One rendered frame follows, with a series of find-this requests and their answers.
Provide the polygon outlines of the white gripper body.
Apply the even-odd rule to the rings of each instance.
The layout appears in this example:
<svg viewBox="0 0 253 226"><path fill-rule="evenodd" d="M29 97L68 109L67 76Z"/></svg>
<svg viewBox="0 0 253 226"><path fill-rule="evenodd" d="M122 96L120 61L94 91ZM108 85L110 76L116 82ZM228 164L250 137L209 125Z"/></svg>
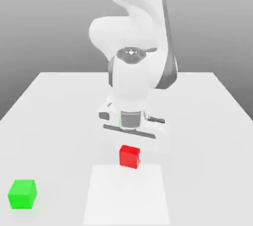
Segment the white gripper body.
<svg viewBox="0 0 253 226"><path fill-rule="evenodd" d="M105 140L115 146L130 145L145 146L168 145L168 129L161 123L145 123L138 128L127 129L123 127L103 124L101 130Z"/></svg>

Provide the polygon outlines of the small red cube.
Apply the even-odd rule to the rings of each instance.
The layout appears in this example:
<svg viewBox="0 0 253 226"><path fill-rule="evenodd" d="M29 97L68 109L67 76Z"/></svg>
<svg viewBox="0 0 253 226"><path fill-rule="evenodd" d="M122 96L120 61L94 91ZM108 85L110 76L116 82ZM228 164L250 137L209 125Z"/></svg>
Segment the small red cube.
<svg viewBox="0 0 253 226"><path fill-rule="evenodd" d="M122 145L119 151L121 166L137 169L140 163L140 148Z"/></svg>

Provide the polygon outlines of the small green cube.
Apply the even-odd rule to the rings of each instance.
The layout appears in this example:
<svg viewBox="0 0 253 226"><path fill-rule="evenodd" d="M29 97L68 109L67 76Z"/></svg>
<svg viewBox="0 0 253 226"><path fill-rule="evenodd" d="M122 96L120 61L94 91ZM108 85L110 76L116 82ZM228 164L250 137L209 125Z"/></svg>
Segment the small green cube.
<svg viewBox="0 0 253 226"><path fill-rule="evenodd" d="M32 209L38 191L35 180L14 180L9 192L8 201L11 209Z"/></svg>

